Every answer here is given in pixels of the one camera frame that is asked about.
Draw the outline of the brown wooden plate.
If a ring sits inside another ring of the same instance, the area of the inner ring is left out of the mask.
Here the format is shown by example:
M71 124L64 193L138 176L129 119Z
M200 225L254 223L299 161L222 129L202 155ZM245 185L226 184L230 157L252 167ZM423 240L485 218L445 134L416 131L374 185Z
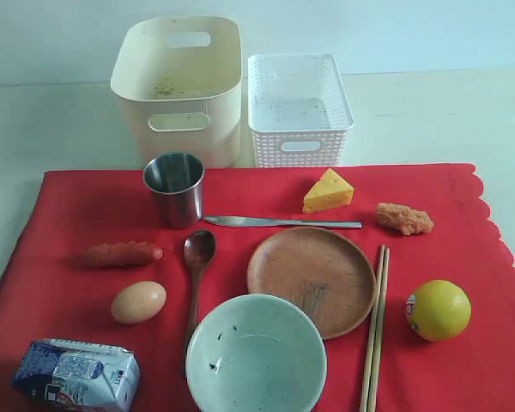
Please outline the brown wooden plate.
M377 292L366 254L342 235L317 227L289 228L261 242L249 260L246 283L251 294L274 295L299 307L324 340L357 328Z

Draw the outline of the blue milk carton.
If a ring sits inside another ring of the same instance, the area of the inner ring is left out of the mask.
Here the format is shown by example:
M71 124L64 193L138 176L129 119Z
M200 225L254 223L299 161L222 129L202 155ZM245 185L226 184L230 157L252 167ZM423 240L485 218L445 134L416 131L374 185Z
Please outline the blue milk carton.
M30 342L11 386L56 409L128 411L139 379L126 348L46 338Z

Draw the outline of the right wooden chopstick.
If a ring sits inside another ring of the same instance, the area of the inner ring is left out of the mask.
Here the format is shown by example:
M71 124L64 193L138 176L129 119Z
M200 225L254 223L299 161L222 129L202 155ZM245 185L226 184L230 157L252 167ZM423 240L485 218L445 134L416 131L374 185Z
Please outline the right wooden chopstick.
M371 354L371 366L369 376L369 387L367 393L367 411L376 410L377 392L379 385L379 366L381 361L382 340L384 332L386 295L388 288L390 248L382 246L381 262L381 288L379 290L378 304L376 310L375 335L373 342L373 352Z

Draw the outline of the brown egg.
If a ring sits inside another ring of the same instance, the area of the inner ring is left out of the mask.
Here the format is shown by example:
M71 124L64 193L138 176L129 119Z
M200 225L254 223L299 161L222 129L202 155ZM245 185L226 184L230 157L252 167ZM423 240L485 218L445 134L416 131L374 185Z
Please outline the brown egg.
M121 324L140 324L154 317L166 299L167 291L158 282L136 282L115 296L111 315Z

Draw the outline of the red sausage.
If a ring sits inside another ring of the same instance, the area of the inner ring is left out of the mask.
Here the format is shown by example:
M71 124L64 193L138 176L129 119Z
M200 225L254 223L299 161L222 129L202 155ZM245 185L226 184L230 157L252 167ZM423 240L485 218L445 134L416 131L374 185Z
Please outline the red sausage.
M160 260L163 254L159 246L149 242L119 242L89 247L78 262L90 269L145 266Z

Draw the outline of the pale green ceramic bowl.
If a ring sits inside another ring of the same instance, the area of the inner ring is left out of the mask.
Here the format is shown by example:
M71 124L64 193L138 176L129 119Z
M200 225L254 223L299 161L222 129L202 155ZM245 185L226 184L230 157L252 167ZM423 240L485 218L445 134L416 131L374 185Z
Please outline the pale green ceramic bowl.
M268 294L245 294L213 309L185 357L202 411L310 411L327 377L327 354L311 319Z

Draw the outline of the white woven plastic basket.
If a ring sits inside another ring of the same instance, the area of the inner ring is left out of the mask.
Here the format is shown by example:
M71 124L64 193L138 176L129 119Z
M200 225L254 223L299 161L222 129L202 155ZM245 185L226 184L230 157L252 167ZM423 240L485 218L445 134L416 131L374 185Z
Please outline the white woven plastic basket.
M336 167L353 115L327 53L248 58L248 125L257 167Z

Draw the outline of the yellow cheese wedge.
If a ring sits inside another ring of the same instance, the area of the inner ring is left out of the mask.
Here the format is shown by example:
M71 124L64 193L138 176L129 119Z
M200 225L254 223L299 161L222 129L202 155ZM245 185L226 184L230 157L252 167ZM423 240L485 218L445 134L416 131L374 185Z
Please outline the yellow cheese wedge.
M302 212L311 214L350 205L353 195L354 187L328 168L305 194Z

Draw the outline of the yellow lemon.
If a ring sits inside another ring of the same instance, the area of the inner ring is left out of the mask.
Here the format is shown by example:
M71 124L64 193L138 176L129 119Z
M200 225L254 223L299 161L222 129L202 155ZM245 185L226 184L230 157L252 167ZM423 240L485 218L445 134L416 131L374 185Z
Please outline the yellow lemon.
M405 303L410 328L429 342L458 336L467 328L471 313L467 294L458 285L446 280L421 284Z

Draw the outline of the dark wooden spoon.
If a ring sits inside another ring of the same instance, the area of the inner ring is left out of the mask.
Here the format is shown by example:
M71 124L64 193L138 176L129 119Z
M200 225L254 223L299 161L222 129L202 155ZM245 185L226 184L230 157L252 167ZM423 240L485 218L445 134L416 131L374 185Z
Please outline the dark wooden spoon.
M198 325L198 291L207 268L215 256L215 236L208 230L198 230L191 233L184 242L185 265L191 276L191 303L188 315L185 342L183 350L182 371L185 373L185 363L191 337Z

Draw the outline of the wooden chopstick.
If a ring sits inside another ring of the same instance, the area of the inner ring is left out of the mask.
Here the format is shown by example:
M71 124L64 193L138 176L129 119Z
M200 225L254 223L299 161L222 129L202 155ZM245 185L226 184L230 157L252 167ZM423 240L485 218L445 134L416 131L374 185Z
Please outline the wooden chopstick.
M382 246L381 262L381 288L379 290L378 304L376 310L375 335L373 342L373 352L371 354L371 366L369 376L369 387L367 393L367 411L376 410L377 392L379 385L379 366L381 361L382 340L384 332L386 295L388 288L390 248Z
M386 246L382 245L380 247L379 252L379 261L378 268L376 273L376 281L377 281L377 290L374 293L374 302L373 309L370 317L370 326L368 331L368 339L367 339L367 353L364 364L363 371L363 379L361 384L361 394L360 394L360 407L359 411L364 412L368 411L368 397L370 392L370 381L373 369L373 356L374 356L374 344L376 342L377 335L377 319L379 313L379 301L380 295L382 292L382 282L383 282L383 274L384 274L384 262L385 262L385 249Z

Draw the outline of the stainless steel cup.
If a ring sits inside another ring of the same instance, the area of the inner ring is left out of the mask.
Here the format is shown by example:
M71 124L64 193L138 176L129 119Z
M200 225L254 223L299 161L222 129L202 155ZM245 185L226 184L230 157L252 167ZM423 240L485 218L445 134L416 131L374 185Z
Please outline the stainless steel cup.
M143 169L143 182L167 227L188 228L202 219L204 176L203 163L186 152L161 154Z

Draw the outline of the left wooden chopstick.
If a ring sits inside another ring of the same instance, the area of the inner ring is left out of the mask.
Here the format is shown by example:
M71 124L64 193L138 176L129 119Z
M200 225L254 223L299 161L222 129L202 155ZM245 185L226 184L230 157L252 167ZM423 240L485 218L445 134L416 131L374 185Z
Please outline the left wooden chopstick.
M368 397L370 392L370 381L373 369L373 356L374 356L374 344L376 342L377 335L377 319L379 313L379 301L380 295L382 292L382 282L383 282L383 274L384 274L384 262L385 262L385 249L386 246L382 245L380 247L379 252L379 261L378 268L376 273L376 281L377 281L377 290L374 293L374 302L373 309L370 317L370 326L368 331L368 339L367 339L367 353L364 364L363 371L363 379L361 384L361 394L360 394L360 407L359 411L364 412L368 411Z

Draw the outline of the fried chicken nugget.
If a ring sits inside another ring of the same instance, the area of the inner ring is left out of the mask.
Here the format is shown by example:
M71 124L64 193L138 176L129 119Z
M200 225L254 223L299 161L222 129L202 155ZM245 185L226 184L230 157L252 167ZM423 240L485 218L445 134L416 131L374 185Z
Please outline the fried chicken nugget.
M395 203L378 203L374 212L376 222L399 231L402 235L430 233L433 221L425 211Z

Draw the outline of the silver table knife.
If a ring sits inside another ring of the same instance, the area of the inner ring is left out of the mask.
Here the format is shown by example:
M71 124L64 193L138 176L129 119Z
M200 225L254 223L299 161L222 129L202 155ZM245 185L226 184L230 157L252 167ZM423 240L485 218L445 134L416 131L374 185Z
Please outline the silver table knife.
M358 221L309 221L294 219L272 219L247 216L204 216L204 221L223 227L323 227L341 229L361 229Z

